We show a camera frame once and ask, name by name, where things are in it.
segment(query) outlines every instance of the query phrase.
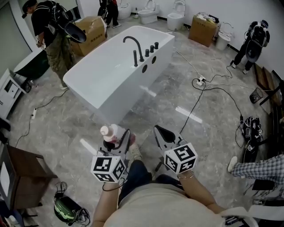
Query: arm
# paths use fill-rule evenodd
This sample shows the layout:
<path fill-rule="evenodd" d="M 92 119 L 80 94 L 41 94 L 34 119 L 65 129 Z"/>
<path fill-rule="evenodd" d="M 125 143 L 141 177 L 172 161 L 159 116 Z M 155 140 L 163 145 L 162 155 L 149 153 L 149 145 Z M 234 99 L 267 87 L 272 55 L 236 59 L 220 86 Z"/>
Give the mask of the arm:
<path fill-rule="evenodd" d="M 248 33 L 247 36 L 249 35 L 249 33 L 252 31 L 252 29 L 257 25 L 257 21 L 254 21 L 251 23 L 251 25 L 248 28 Z"/>
<path fill-rule="evenodd" d="M 212 210 L 215 214 L 218 214 L 221 211 L 225 210 L 224 208 L 216 204 L 216 201 L 211 193 L 195 178 L 195 176 L 191 177 L 192 174 L 193 173 L 191 171 L 186 171 L 185 173 L 178 175 L 181 178 L 180 182 L 186 194 L 191 199 L 198 201 L 199 203 L 206 206 L 209 210 Z"/>
<path fill-rule="evenodd" d="M 41 47 L 43 45 L 43 39 L 44 39 L 44 32 L 39 34 L 39 42 L 36 44 L 37 47 Z"/>
<path fill-rule="evenodd" d="M 267 47 L 267 44 L 269 43 L 269 41 L 270 41 L 270 34 L 269 34 L 269 31 L 266 31 L 266 42 L 263 46 Z"/>
<path fill-rule="evenodd" d="M 114 183 L 105 183 L 103 188 L 111 190 L 119 185 Z M 118 188 L 110 192 L 103 191 L 96 207 L 92 227 L 103 227 L 106 220 L 116 211 L 118 201 Z"/>

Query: bathtub drain hole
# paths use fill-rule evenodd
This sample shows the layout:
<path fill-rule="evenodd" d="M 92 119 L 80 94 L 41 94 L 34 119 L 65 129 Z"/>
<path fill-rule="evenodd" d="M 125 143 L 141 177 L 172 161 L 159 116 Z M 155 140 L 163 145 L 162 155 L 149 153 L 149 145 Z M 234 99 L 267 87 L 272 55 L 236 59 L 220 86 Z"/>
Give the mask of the bathtub drain hole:
<path fill-rule="evenodd" d="M 155 57 L 153 57 L 153 59 L 152 59 L 152 64 L 154 64 L 154 63 L 155 63 L 156 59 L 157 59 L 157 57 L 156 57 L 156 56 L 155 56 Z"/>
<path fill-rule="evenodd" d="M 146 72 L 146 70 L 147 70 L 147 65 L 144 65 L 144 67 L 143 67 L 143 69 L 142 69 L 142 73 L 145 73 Z"/>

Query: helmet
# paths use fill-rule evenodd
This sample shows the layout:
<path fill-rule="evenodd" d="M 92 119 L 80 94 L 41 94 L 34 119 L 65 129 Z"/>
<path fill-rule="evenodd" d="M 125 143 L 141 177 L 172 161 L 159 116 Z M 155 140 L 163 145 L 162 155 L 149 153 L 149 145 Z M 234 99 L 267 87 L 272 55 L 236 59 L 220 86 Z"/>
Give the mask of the helmet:
<path fill-rule="evenodd" d="M 261 23 L 262 25 L 264 25 L 266 28 L 268 28 L 268 23 L 267 23 L 266 20 L 262 20 L 260 23 Z"/>

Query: white toilet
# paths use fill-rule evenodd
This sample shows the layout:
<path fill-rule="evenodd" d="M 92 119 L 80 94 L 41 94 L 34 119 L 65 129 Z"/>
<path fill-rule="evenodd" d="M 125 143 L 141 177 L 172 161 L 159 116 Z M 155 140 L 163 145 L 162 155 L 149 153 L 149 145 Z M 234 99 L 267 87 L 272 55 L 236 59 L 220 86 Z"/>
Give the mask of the white toilet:
<path fill-rule="evenodd" d="M 159 11 L 160 6 L 158 4 L 153 0 L 147 0 L 145 9 L 138 12 L 139 17 L 141 17 L 141 23 L 148 24 L 157 21 Z"/>
<path fill-rule="evenodd" d="M 175 0 L 173 12 L 168 15 L 168 29 L 177 31 L 181 29 L 185 18 L 185 0 Z"/>
<path fill-rule="evenodd" d="M 121 3 L 118 4 L 118 19 L 123 20 L 131 15 L 131 5 L 130 3 L 125 3 L 121 0 Z"/>
<path fill-rule="evenodd" d="M 216 47 L 223 51 L 228 43 L 231 41 L 231 36 L 233 34 L 233 26 L 230 23 L 222 22 L 220 30 L 218 32 L 218 39 L 216 42 Z"/>

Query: bathtub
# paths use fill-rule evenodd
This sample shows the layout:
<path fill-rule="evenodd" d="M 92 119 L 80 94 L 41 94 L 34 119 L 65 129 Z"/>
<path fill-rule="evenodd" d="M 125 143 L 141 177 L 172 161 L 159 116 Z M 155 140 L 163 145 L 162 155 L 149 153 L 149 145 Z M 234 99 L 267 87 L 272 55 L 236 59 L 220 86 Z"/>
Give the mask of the bathtub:
<path fill-rule="evenodd" d="M 125 36 L 138 40 L 144 62 L 139 61 L 138 46 L 133 40 L 122 42 Z M 159 42 L 159 49 L 145 57 L 145 49 L 155 42 Z M 173 45 L 173 35 L 133 26 L 90 52 L 65 74 L 63 81 L 102 122 L 118 124 L 145 88 L 165 70 Z M 137 51 L 138 67 L 134 66 L 133 50 Z"/>

